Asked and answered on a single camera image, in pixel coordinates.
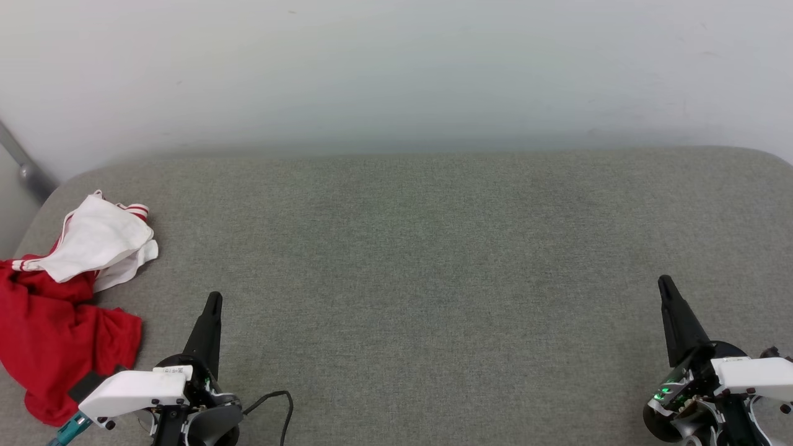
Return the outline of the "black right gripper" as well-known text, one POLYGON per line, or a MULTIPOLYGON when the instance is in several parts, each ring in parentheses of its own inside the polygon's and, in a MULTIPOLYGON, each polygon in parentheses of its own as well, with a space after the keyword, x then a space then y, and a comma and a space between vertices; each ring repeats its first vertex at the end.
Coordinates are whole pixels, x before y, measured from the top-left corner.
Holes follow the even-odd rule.
POLYGON ((671 444, 753 444, 748 397, 719 391, 714 359, 744 359, 733 344, 711 341, 671 276, 658 278, 669 367, 642 417, 654 437, 671 444))

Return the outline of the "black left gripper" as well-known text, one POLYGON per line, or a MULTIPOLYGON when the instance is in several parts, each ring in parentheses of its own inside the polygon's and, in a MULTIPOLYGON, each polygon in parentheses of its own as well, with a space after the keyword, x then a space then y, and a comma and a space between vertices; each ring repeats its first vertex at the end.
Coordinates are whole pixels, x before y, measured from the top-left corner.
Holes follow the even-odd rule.
POLYGON ((220 390, 216 381, 222 305, 222 294, 211 292, 184 354, 170 356, 154 368, 186 376, 183 398, 174 404, 157 403, 153 409, 154 445, 236 445, 239 440, 240 398, 220 390))

